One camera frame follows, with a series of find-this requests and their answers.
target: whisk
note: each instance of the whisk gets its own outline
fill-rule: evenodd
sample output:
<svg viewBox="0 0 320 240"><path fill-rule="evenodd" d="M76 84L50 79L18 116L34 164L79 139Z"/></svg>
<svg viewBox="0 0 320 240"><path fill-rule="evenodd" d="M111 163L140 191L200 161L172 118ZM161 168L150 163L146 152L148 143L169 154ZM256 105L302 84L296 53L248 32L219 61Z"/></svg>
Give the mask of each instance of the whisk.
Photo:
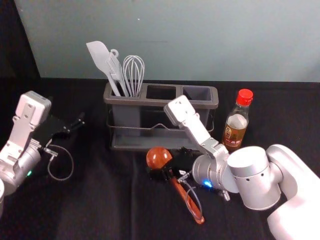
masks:
<svg viewBox="0 0 320 240"><path fill-rule="evenodd" d="M139 96L145 75L145 63L141 57L129 55L123 60L122 73L131 97Z"/></svg>

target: sauce bottle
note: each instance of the sauce bottle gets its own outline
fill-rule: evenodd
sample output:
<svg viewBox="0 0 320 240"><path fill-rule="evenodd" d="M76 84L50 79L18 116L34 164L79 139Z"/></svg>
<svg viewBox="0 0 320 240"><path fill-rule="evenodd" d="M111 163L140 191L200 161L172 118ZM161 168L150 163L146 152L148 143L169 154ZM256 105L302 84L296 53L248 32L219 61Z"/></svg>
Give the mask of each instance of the sauce bottle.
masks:
<svg viewBox="0 0 320 240"><path fill-rule="evenodd" d="M254 93L249 89L241 89L238 92L235 106L226 119L222 144L229 152L241 147L249 123L249 106L253 96Z"/></svg>

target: orange spoon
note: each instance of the orange spoon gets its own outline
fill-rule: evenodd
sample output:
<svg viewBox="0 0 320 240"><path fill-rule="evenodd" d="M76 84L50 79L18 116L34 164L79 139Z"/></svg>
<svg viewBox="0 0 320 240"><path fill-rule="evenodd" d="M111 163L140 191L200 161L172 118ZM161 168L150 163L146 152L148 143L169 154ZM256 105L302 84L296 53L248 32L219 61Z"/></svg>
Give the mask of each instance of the orange spoon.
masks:
<svg viewBox="0 0 320 240"><path fill-rule="evenodd" d="M170 152L164 147L159 147L159 146L153 147L146 154L146 164L151 169L161 169L171 159L172 159L172 156ZM185 189L178 183L175 177L171 178L170 181L175 187L175 189L178 191L182 199L185 200L187 195L187 192L185 191ZM193 218L196 221L196 223L203 224L205 222L205 218L204 216L201 216L201 212L199 208L197 207L197 205L189 195L187 196L186 202L189 205L189 208L195 214Z"/></svg>

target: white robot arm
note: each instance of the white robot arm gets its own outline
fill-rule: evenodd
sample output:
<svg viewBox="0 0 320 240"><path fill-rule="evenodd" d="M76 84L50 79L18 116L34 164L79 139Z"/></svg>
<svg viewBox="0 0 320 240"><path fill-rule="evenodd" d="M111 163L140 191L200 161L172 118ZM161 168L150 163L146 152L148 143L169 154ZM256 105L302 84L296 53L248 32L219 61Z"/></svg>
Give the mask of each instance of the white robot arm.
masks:
<svg viewBox="0 0 320 240"><path fill-rule="evenodd" d="M51 155L50 161L58 156L47 148L52 138L67 138L85 124L82 114L67 126L54 116L48 117L50 108L50 100L34 91L20 96L10 137L0 151L0 217L4 197L17 190L41 160L42 153Z"/></svg>
<svg viewBox="0 0 320 240"><path fill-rule="evenodd" d="M247 208L266 210L280 199L287 202L268 218L277 240L315 239L320 215L320 179L290 149L272 145L241 148L231 155L210 137L189 100L180 96L164 107L171 122L184 129L204 155L192 167L194 180L224 191L240 193Z"/></svg>

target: black cloth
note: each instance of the black cloth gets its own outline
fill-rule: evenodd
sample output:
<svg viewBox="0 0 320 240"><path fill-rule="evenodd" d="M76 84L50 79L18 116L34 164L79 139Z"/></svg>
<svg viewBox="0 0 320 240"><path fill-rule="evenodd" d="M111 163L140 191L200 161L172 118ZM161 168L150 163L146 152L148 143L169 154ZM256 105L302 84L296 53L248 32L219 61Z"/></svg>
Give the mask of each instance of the black cloth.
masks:
<svg viewBox="0 0 320 240"><path fill-rule="evenodd" d="M205 223L198 225L170 184L149 179L145 153L109 150L105 83L44 79L35 86L39 94L53 96L53 115L72 122L84 111L86 123L71 139L60 143L75 161L69 180L51 179L46 172L48 159L42 159L34 174L14 194L5 197L1 240L273 239L267 217L274 208L253 211L243 205L238 194L231 194L231 201L225 202L216 192L197 188L205 217ZM213 133L217 140L221 140L237 91L252 89L254 99L243 146L266 149L283 144L320 176L318 83L179 83L218 89ZM19 94L27 90L20 89ZM17 102L18 98L10 99L11 113L2 115L1 133L7 133L7 128L10 132ZM65 169L68 174L70 163L62 157L52 162L52 168Z"/></svg>

